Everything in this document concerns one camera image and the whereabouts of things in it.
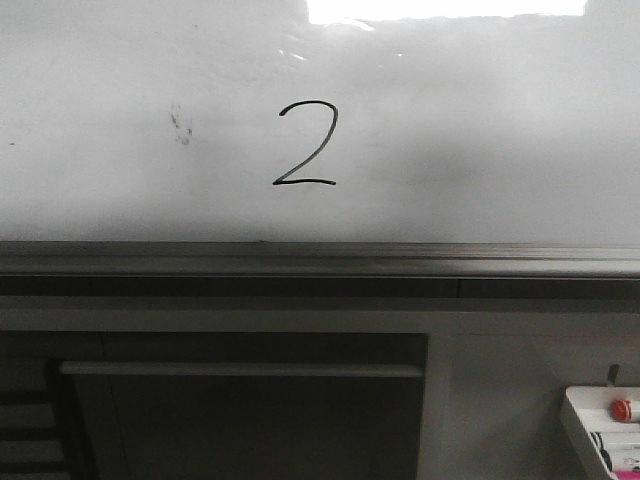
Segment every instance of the number 2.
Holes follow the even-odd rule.
[[[327,146],[327,143],[329,143],[329,140],[331,139],[331,135],[333,135],[333,131],[336,129],[336,124],[338,123],[338,109],[334,105],[332,105],[331,103],[325,102],[325,101],[322,101],[322,100],[305,100],[303,102],[292,103],[291,105],[283,108],[279,115],[281,117],[284,117],[289,112],[289,110],[292,110],[292,109],[294,109],[294,108],[296,108],[296,107],[298,107],[300,105],[307,105],[307,104],[310,104],[310,103],[319,103],[320,105],[325,105],[325,106],[329,107],[333,111],[333,120],[331,121],[331,127],[329,127],[329,131],[327,132],[327,136],[324,137],[324,140],[322,141],[322,143],[316,149],[315,152],[313,152],[304,161],[300,162],[298,165],[293,167],[287,173],[285,173],[281,177],[277,178],[273,182],[273,185],[291,185],[293,183],[324,183],[325,185],[335,185],[336,184],[336,182],[334,182],[333,180],[322,180],[322,179],[319,179],[319,178],[300,178],[300,179],[297,179],[297,180],[285,180],[287,177],[289,177],[293,173],[295,173],[298,170],[300,170],[307,163],[309,163],[311,160],[316,158],[316,156],[318,156],[318,154],[324,149],[324,147]]]

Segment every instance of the whiteboard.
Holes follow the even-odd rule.
[[[640,243],[637,0],[0,0],[0,69],[0,240]]]

